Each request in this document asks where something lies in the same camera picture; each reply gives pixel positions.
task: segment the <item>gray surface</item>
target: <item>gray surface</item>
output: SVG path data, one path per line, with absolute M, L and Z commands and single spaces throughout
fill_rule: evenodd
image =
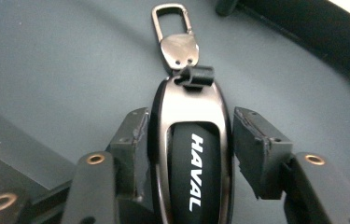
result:
M 159 3 L 0 1 L 1 119 L 43 159 L 57 153 L 76 163 L 104 150 L 129 111 L 151 107 L 166 77 L 150 18 Z M 215 67 L 231 116 L 236 105 L 258 111 L 296 152 L 325 155 L 350 179 L 350 78 L 242 12 L 218 17 L 214 5 L 186 3 L 200 65 Z M 25 147 L 8 143 L 0 159 L 16 146 Z M 71 176 L 47 162 L 23 171 L 49 188 Z M 236 186 L 233 223 L 285 223 L 281 202 L 256 202 L 239 173 Z

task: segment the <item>carabiner clip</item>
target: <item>carabiner clip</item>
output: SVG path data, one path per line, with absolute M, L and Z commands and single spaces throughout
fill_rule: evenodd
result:
M 187 31 L 184 34 L 168 35 L 164 37 L 158 17 L 173 12 L 181 12 L 183 14 Z M 161 45 L 162 55 L 167 65 L 172 70 L 180 70 L 187 65 L 195 66 L 199 60 L 199 47 L 195 41 L 186 8 L 177 3 L 158 5 L 152 9 L 152 20 L 157 32 L 158 42 Z

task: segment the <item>car key fob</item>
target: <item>car key fob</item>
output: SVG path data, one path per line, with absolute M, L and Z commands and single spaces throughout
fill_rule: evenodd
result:
M 229 223 L 231 126 L 210 67 L 159 86 L 148 127 L 154 210 L 161 223 Z

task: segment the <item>metal ring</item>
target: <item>metal ring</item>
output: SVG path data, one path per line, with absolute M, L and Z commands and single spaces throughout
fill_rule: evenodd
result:
M 87 158 L 87 163 L 90 165 L 95 165 L 95 164 L 101 163 L 104 160 L 105 160 L 105 156 L 97 153 L 97 154 L 90 155 Z
M 17 201 L 17 195 L 14 193 L 3 193 L 0 194 L 0 200 L 7 199 L 6 201 L 0 203 L 0 211 L 4 210 L 8 207 L 10 207 L 12 204 L 14 204 L 15 201 Z
M 326 163 L 321 157 L 316 155 L 306 155 L 305 159 L 314 165 L 324 165 Z

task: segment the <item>brass rivet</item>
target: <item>brass rivet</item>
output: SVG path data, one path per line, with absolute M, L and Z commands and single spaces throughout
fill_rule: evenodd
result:
M 102 161 L 105 160 L 105 156 L 101 154 L 93 154 L 87 158 L 87 163 L 91 165 L 95 165 L 98 163 L 101 163 Z
M 324 165 L 326 163 L 322 158 L 315 155 L 306 155 L 305 159 L 314 165 Z
M 0 201 L 3 200 L 2 202 L 0 202 L 0 211 L 14 204 L 14 202 L 17 201 L 17 198 L 17 195 L 14 193 L 0 194 Z

